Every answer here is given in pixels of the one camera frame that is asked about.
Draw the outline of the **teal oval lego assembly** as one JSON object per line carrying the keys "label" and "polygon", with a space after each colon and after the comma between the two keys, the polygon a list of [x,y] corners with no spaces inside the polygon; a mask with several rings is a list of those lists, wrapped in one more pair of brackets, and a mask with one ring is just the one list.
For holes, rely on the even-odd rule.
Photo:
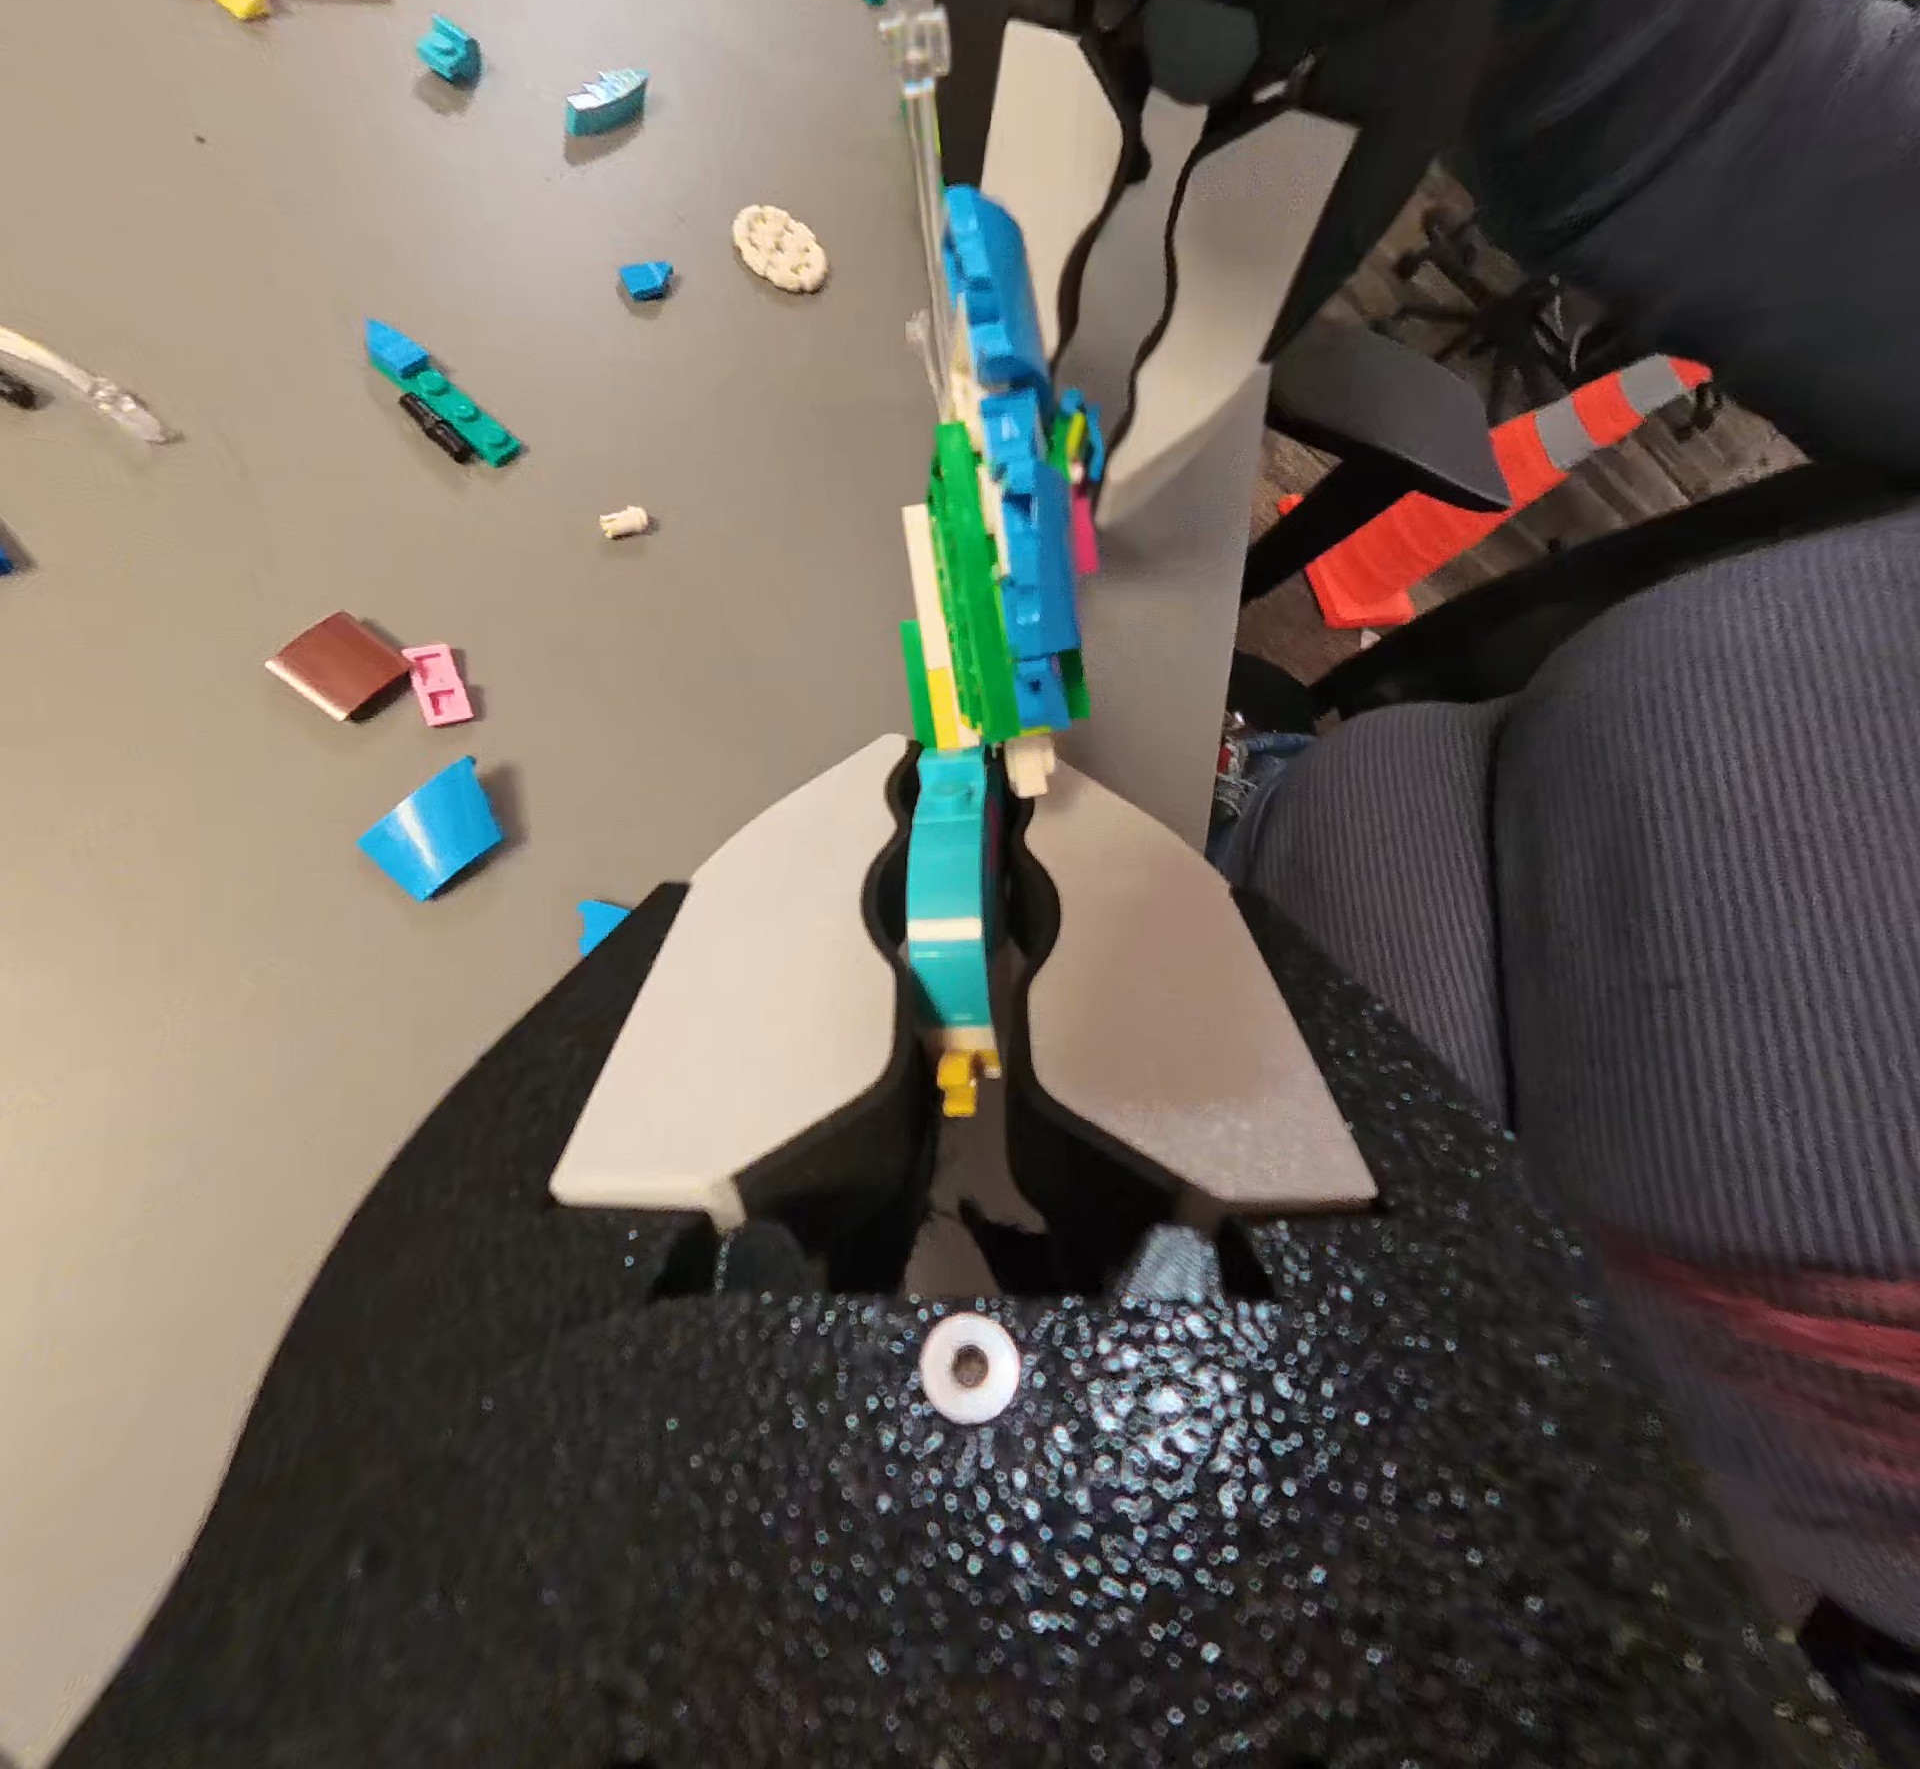
{"label": "teal oval lego assembly", "polygon": [[919,756],[909,824],[904,962],[947,1120],[976,1117],[1000,1074],[992,968],[1000,900],[1000,781],[985,746]]}

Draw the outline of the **brown curved lego piece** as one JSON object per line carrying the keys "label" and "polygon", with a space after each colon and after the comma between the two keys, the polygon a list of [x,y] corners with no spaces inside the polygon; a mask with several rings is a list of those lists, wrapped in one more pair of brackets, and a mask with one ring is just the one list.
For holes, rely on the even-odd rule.
{"label": "brown curved lego piece", "polygon": [[411,679],[405,656],[343,609],[286,638],[263,667],[333,724],[372,714]]}

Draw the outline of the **clear lego tube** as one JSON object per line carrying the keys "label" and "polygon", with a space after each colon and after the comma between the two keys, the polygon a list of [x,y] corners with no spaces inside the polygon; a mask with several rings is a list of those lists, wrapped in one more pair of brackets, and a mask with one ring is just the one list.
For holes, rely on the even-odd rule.
{"label": "clear lego tube", "polygon": [[107,375],[97,375],[83,363],[66,360],[44,341],[1,327],[1,363],[25,377],[39,394],[41,408],[50,402],[50,388],[63,388],[72,396],[89,404],[109,427],[149,446],[167,446],[179,441],[179,432],[167,427],[139,394],[110,382]]}

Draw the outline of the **person's right forearm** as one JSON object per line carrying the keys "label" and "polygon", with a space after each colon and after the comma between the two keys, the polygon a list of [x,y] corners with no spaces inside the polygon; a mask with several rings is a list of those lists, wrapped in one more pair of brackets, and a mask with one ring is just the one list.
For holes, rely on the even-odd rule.
{"label": "person's right forearm", "polygon": [[1909,4],[1502,0],[1462,163],[1518,264],[1805,455],[1915,476]]}

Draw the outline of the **black office chair base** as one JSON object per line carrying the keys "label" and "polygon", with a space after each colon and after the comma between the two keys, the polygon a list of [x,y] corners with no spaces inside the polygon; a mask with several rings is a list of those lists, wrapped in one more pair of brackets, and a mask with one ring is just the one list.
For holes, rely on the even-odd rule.
{"label": "black office chair base", "polygon": [[1494,427],[1634,353],[1593,296],[1504,257],[1473,207],[1427,205],[1421,235],[1394,257],[1389,280],[1394,308],[1375,327],[1473,384]]}

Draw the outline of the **person's grey trouser leg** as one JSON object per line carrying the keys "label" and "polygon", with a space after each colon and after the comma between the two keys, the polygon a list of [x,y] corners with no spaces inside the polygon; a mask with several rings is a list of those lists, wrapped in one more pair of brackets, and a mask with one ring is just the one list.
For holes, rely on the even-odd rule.
{"label": "person's grey trouser leg", "polygon": [[1288,759],[1220,870],[1588,1235],[1764,1574],[1916,1636],[1915,507]]}

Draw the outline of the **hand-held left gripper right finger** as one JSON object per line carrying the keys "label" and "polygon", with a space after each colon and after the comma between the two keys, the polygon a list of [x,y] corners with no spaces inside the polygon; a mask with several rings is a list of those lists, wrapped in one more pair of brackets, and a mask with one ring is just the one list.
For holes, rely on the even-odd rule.
{"label": "hand-held left gripper right finger", "polygon": [[1058,1233],[1366,1208],[1380,1186],[1228,885],[1059,766],[1011,840],[1009,1156]]}

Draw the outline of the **teal lego plate assembly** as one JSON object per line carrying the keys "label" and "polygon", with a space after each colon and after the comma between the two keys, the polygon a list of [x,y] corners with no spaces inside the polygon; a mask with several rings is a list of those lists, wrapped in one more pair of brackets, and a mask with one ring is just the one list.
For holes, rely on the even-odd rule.
{"label": "teal lego plate assembly", "polygon": [[364,353],[372,368],[397,387],[397,396],[411,392],[451,422],[476,448],[473,461],[499,469],[523,454],[519,439],[460,388],[418,340],[367,318]]}

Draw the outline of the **white round lego plate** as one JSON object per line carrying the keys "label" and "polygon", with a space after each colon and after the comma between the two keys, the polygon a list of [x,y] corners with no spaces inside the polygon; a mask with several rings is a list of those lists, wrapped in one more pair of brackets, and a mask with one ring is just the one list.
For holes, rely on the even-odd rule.
{"label": "white round lego plate", "polygon": [[824,244],[802,221],[773,204],[741,207],[730,223],[730,242],[738,262],[781,293],[812,294],[824,287]]}

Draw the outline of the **blue green lego model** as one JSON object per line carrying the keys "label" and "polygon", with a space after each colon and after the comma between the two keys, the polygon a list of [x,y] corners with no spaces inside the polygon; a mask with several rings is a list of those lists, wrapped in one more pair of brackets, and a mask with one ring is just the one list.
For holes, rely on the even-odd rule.
{"label": "blue green lego model", "polygon": [[914,622],[901,659],[919,737],[973,754],[1018,799],[1048,792],[1058,737],[1089,714],[1080,578],[1089,413],[1062,404],[1042,353],[1018,221],[943,176],[937,93],[947,10],[892,0],[881,43],[898,82],[919,204],[927,310],[909,325],[934,394],[919,502],[901,507]]}

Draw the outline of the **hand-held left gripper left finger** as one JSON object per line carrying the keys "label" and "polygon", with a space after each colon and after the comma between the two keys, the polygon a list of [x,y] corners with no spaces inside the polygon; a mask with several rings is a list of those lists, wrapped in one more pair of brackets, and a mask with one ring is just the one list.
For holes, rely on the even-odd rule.
{"label": "hand-held left gripper left finger", "polygon": [[862,1219],[919,1138],[919,1032],[881,933],[909,740],[886,731],[734,832],[686,885],[575,1123],[570,1208]]}

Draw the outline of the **orange traffic cone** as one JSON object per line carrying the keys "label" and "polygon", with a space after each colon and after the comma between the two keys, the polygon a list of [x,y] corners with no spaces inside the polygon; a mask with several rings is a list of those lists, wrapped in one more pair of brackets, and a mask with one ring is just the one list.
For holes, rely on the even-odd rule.
{"label": "orange traffic cone", "polygon": [[1411,622],[1411,589],[1494,536],[1513,513],[1654,413],[1715,388],[1711,366],[1681,357],[1637,361],[1581,384],[1563,398],[1488,432],[1508,507],[1473,513],[1432,493],[1410,493],[1306,567],[1319,616],[1332,628],[1386,628]]}

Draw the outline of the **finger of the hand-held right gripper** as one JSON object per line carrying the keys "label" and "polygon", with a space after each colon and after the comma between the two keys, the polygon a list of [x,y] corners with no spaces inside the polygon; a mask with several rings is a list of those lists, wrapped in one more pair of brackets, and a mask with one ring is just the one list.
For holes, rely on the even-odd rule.
{"label": "finger of the hand-held right gripper", "polygon": [[1021,225],[1058,375],[1129,375],[1146,331],[1139,145],[1065,33],[1009,21],[979,185]]}
{"label": "finger of the hand-held right gripper", "polygon": [[1235,134],[1198,140],[1161,230],[1161,305],[1106,441],[1098,526],[1139,515],[1207,441],[1255,371],[1359,139],[1301,106],[1255,106]]}

